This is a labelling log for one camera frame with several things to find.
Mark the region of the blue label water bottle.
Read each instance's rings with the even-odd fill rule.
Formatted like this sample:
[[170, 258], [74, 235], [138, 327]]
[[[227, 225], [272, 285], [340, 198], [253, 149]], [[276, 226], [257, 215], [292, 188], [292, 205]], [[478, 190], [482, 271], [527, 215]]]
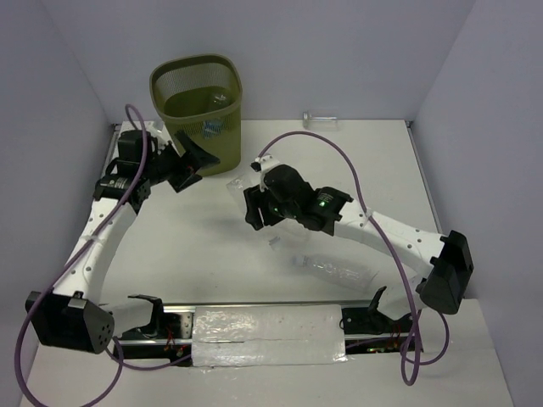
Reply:
[[204, 139], [218, 137], [223, 131], [224, 121], [222, 119], [206, 120], [202, 125]]

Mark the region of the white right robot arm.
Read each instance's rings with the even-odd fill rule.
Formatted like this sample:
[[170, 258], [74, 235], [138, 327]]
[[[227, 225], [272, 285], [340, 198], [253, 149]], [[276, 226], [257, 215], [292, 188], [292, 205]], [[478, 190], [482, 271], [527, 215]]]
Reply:
[[415, 272], [408, 294], [385, 288], [369, 310], [371, 326], [388, 331], [408, 309], [430, 308], [444, 315], [460, 309], [473, 274], [473, 259], [465, 235], [424, 231], [379, 212], [363, 209], [361, 202], [333, 187], [312, 188], [299, 172], [270, 155], [256, 159], [252, 168], [260, 176], [255, 189], [255, 214], [246, 220], [256, 230], [293, 220], [309, 231], [343, 238], [382, 254]]

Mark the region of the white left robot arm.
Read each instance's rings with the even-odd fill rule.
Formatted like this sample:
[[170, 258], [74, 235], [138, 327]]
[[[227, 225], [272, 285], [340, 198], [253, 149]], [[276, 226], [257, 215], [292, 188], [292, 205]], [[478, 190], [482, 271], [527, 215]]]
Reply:
[[202, 170], [220, 163], [184, 132], [172, 142], [148, 131], [120, 134], [117, 154], [97, 181], [90, 218], [60, 278], [45, 293], [33, 292], [25, 302], [40, 344], [101, 354], [113, 337], [139, 330], [145, 337], [165, 331], [160, 298], [131, 295], [120, 304], [101, 304], [102, 289], [121, 240], [137, 218], [151, 188], [167, 182], [181, 192], [200, 181]]

